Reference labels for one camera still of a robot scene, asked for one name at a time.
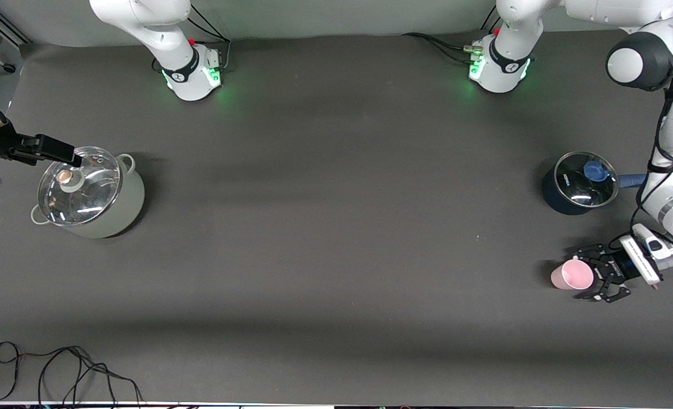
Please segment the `pink cup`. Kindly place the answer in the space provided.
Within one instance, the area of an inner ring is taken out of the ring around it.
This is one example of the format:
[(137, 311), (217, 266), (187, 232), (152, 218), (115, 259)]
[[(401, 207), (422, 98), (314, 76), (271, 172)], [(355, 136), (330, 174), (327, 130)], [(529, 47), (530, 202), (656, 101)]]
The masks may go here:
[(586, 262), (567, 260), (552, 271), (551, 282), (560, 290), (585, 290), (593, 285), (594, 272)]

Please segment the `glass pot lid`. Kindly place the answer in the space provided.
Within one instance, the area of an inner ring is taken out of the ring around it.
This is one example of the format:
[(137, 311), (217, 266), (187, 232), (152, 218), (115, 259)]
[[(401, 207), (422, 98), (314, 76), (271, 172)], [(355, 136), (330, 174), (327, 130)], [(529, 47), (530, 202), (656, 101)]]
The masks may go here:
[(122, 167), (103, 148), (79, 147), (80, 166), (61, 162), (48, 166), (40, 179), (37, 206), (57, 226), (82, 226), (102, 215), (121, 189)]

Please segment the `glass saucepan lid blue knob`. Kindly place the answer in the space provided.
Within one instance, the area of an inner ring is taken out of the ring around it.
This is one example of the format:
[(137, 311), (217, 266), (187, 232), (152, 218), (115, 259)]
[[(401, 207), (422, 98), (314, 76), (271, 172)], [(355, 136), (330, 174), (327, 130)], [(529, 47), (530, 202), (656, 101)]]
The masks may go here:
[(566, 205), (582, 213), (608, 205), (620, 189), (614, 166), (588, 151), (561, 156), (549, 172), (549, 183)]

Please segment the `dark blue saucepan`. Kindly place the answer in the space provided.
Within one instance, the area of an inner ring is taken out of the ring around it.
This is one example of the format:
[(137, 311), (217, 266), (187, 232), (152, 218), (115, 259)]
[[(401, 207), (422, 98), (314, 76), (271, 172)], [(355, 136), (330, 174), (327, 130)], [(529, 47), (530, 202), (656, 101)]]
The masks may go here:
[[(549, 207), (551, 207), (554, 211), (562, 213), (564, 215), (583, 215), (590, 212), (591, 210), (582, 213), (581, 209), (577, 210), (574, 207), (567, 205), (560, 199), (560, 197), (558, 197), (558, 194), (556, 193), (556, 191), (554, 191), (554, 189), (550, 186), (549, 183), (549, 172), (552, 170), (553, 166), (546, 172), (546, 174), (544, 174), (543, 179), (541, 181), (541, 191), (546, 204), (549, 205)], [(620, 192), (621, 189), (632, 189), (642, 186), (642, 184), (645, 183), (647, 178), (645, 174), (618, 174), (618, 176), (620, 186), (618, 193)]]

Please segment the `grey-green cooking pot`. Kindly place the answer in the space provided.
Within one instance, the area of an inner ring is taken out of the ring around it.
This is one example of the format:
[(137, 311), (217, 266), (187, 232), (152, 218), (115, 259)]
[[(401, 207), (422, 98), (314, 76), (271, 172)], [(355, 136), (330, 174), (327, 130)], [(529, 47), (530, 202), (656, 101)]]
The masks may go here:
[[(115, 156), (122, 167), (123, 176), (120, 192), (113, 204), (102, 215), (82, 226), (58, 226), (59, 228), (87, 239), (103, 239), (118, 235), (136, 220), (143, 207), (146, 195), (143, 180), (137, 173), (136, 161), (133, 156), (126, 153)], [(32, 208), (30, 218), (35, 225), (51, 224), (57, 226), (42, 217), (37, 204)]]

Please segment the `dark grey table mat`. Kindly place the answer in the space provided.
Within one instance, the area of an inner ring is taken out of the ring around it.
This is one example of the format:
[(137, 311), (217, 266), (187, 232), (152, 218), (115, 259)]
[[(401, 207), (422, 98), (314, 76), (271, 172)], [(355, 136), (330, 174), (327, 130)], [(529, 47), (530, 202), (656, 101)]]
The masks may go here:
[(543, 34), (507, 95), (415, 38), (238, 41), (196, 103), (144, 47), (31, 45), (16, 129), (130, 153), (147, 196), (84, 239), (31, 222), (46, 164), (0, 161), (0, 342), (149, 401), (673, 407), (673, 271), (614, 304), (549, 279), (634, 210), (540, 189), (570, 151), (645, 170), (662, 96), (607, 78), (623, 36)]

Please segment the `black frame rail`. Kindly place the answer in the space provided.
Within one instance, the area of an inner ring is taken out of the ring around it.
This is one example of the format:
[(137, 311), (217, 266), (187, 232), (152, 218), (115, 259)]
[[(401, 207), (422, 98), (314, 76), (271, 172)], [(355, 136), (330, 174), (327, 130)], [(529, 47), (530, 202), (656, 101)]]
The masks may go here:
[(12, 46), (20, 47), (24, 44), (32, 44), (29, 36), (24, 34), (12, 21), (0, 12), (0, 37), (9, 42)]

